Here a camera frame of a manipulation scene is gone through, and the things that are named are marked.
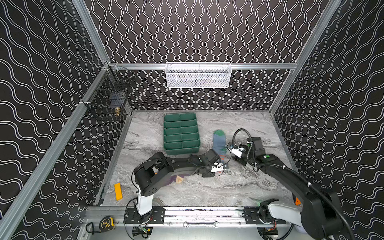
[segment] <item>wrench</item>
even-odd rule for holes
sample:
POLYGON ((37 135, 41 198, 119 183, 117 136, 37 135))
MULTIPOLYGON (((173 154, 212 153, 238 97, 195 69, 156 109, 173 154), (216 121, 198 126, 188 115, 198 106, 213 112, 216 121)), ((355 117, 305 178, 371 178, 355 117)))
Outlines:
POLYGON ((189 227, 189 226, 197 226, 197 227, 209 227, 209 226, 213 226, 215 228, 218 228, 218 225, 219 222, 213 222, 213 223, 187 223, 187 222, 184 222, 183 223, 183 226, 184 227, 189 227))

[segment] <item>wallpaper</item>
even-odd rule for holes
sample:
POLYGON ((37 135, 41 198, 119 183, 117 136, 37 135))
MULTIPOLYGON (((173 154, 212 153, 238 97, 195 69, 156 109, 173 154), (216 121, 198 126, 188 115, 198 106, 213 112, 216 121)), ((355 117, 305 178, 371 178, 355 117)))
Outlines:
POLYGON ((328 0, 85 0, 114 63, 292 63, 328 0))
MULTIPOLYGON (((127 71, 118 67, 118 78, 127 71)), ((234 70, 228 88, 168 88, 164 71, 140 70, 129 90, 135 110, 269 110, 289 70, 234 70)))
POLYGON ((77 238, 123 125, 124 122, 98 122, 87 111, 12 239, 77 238))
POLYGON ((275 114, 299 172, 364 240, 384 239, 383 16, 383 0, 343 0, 275 114))
POLYGON ((0 0, 0 219, 101 66, 71 0, 0 0))

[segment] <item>green storage tray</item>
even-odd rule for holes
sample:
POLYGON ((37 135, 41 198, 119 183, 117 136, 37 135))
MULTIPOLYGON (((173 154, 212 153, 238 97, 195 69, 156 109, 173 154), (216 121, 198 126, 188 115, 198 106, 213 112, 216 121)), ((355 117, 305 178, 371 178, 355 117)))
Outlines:
POLYGON ((164 116, 164 149, 168 155, 199 151, 200 136, 195 113, 164 116))

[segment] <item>tape measure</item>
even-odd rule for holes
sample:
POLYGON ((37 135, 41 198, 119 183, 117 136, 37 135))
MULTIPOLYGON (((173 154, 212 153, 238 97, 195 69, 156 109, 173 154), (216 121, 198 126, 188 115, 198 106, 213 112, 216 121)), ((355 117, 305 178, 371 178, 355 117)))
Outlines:
POLYGON ((113 223, 113 217, 111 216, 106 216, 106 217, 103 217, 99 223, 99 229, 100 231, 98 232, 95 232, 94 230, 94 227, 93 227, 93 222, 90 222, 88 223, 86 226, 85 226, 85 230, 88 232, 88 233, 92 233, 92 235, 94 233, 101 233, 101 232, 107 232, 109 230, 114 230, 115 229, 115 224, 113 223), (88 226, 91 225, 92 228, 90 231, 88 231, 88 226))

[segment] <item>white container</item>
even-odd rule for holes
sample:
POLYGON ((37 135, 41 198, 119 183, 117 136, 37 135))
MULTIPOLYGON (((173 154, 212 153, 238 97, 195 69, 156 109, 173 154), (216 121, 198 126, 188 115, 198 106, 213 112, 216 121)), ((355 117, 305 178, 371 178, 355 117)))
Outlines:
POLYGON ((165 73, 169 88, 227 88, 232 69, 224 62, 168 62, 165 73))

